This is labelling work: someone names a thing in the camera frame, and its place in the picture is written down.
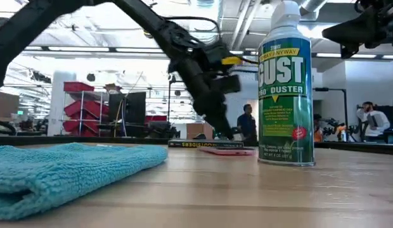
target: computer monitor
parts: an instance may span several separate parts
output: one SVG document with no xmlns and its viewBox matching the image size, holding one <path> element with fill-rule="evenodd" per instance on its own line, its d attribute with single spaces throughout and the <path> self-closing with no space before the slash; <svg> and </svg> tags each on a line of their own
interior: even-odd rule
<svg viewBox="0 0 393 228">
<path fill-rule="evenodd" d="M 119 110 L 120 101 L 123 100 L 125 123 L 144 125 L 146 121 L 146 92 L 133 92 L 125 94 L 109 95 L 109 121 L 122 118 L 122 110 Z"/>
</svg>

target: man in dark shirt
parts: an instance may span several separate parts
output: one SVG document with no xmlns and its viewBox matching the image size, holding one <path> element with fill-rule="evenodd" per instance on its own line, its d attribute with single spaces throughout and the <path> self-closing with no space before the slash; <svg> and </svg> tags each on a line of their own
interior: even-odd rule
<svg viewBox="0 0 393 228">
<path fill-rule="evenodd" d="M 252 106 L 245 104 L 243 106 L 244 114 L 237 118 L 237 127 L 241 130 L 243 134 L 244 141 L 257 141 L 257 133 L 255 130 L 255 120 L 252 116 Z"/>
</svg>

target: towel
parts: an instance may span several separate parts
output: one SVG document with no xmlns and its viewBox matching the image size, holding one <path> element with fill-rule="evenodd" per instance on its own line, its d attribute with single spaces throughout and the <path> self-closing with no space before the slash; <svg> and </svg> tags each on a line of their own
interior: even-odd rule
<svg viewBox="0 0 393 228">
<path fill-rule="evenodd" d="M 0 146 L 0 220 L 45 212 L 166 158 L 160 146 Z"/>
</svg>

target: table surface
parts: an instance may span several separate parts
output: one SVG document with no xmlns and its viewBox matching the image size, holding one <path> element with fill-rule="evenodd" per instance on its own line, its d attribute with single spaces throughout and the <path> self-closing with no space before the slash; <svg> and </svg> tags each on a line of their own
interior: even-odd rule
<svg viewBox="0 0 393 228">
<path fill-rule="evenodd" d="M 9 227 L 393 227 L 393 156 L 317 149 L 313 168 L 170 148 L 167 161 Z"/>
</svg>

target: spray can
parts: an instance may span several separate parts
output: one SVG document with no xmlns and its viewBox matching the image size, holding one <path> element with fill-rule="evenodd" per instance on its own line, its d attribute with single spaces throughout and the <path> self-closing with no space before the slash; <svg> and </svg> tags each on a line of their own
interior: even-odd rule
<svg viewBox="0 0 393 228">
<path fill-rule="evenodd" d="M 311 42 L 298 30 L 299 6 L 282 1 L 259 46 L 259 161 L 314 165 Z"/>
</svg>

